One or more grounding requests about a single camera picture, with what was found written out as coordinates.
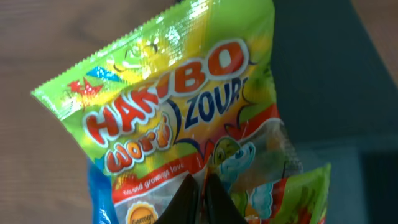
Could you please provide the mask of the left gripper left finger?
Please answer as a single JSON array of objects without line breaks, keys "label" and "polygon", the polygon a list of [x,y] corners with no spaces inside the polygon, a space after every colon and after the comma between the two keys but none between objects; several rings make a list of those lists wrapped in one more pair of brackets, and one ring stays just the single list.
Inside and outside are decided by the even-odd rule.
[{"label": "left gripper left finger", "polygon": [[188,174],[154,224],[196,224],[202,178]]}]

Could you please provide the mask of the Haribo gummy worms bag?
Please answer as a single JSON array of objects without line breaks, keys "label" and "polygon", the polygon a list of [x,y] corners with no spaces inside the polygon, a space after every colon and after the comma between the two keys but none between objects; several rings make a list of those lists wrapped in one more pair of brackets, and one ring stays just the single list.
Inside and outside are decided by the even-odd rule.
[{"label": "Haribo gummy worms bag", "polygon": [[324,223],[331,166],[304,171],[279,116],[273,0],[183,1],[32,95],[110,179],[119,223],[154,223],[216,174],[247,223]]}]

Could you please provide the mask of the blue Oreo cookie pack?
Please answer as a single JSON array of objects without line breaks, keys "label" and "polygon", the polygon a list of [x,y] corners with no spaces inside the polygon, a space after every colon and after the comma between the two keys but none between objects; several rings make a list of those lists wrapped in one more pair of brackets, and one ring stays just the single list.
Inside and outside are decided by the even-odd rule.
[{"label": "blue Oreo cookie pack", "polygon": [[87,180],[93,207],[92,224],[118,224],[110,179],[90,159],[87,162]]}]

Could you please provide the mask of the dark green gift box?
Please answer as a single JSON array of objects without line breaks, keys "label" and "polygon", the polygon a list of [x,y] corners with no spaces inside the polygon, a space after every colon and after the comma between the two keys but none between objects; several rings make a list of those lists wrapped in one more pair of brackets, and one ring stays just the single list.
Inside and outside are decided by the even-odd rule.
[{"label": "dark green gift box", "polygon": [[275,2],[280,115],[305,170],[331,164],[327,223],[397,222],[397,0]]}]

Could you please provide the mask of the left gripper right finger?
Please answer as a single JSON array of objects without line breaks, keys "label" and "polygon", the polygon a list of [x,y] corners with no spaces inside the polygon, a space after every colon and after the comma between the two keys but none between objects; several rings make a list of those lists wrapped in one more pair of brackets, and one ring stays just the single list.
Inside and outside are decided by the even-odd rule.
[{"label": "left gripper right finger", "polygon": [[207,178],[205,205],[209,224],[247,224],[216,174]]}]

